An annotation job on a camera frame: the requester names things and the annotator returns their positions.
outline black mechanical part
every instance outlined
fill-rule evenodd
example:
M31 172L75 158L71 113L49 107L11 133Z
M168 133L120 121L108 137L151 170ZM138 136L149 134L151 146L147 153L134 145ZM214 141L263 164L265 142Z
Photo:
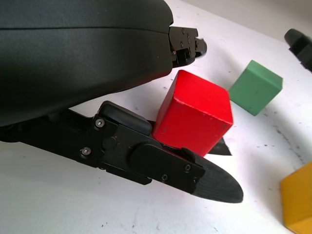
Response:
M201 165L205 175L196 181L192 195L209 200L239 203L244 193L239 183L226 171L192 151L182 148L183 153L194 157L194 163Z
M170 27L169 38L173 67L186 66L207 52L207 44L198 39L195 28Z
M0 127L166 76L170 44L186 41L169 36L163 0L0 1L0 15ZM202 50L194 30L179 66Z
M123 124L116 121L120 118ZM105 122L100 128L99 119ZM162 148L149 137L152 126L146 131L147 123L105 102L93 118L65 110L1 127L0 138L20 141L143 185L154 179L202 198L242 201L241 187L231 175L191 151Z
M312 41L303 33L290 29L285 34L289 50L298 58L302 66L312 72Z

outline red wooden cube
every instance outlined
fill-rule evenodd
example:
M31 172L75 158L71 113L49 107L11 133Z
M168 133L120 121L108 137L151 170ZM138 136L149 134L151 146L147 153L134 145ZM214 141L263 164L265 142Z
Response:
M232 125L228 91L180 70L158 112L153 137L205 156Z

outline screw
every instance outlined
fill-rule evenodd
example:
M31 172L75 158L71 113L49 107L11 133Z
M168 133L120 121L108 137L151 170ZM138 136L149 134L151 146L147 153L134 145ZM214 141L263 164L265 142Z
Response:
M166 182L168 180L168 176L166 174L161 176L161 182Z
M91 149L89 147L84 147L80 152L82 158L87 158L86 156L91 153Z
M104 122L104 120L102 120L101 118L98 118L98 119L96 120L96 126L97 126L98 128L102 128L102 127L104 126L104 124L105 124L105 122Z
M189 172L191 170L191 166L189 164L187 164L185 167L184 167L184 171L185 172Z

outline yellow block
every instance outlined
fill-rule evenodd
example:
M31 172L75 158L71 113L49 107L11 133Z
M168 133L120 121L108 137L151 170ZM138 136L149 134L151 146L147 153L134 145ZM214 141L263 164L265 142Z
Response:
M281 182L285 226L296 234L312 234L312 162Z

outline green block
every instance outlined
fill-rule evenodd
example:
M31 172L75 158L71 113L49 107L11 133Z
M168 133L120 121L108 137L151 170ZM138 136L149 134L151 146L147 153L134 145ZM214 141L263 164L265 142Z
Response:
M230 88L230 95L233 102L256 116L282 88L282 77L252 60Z

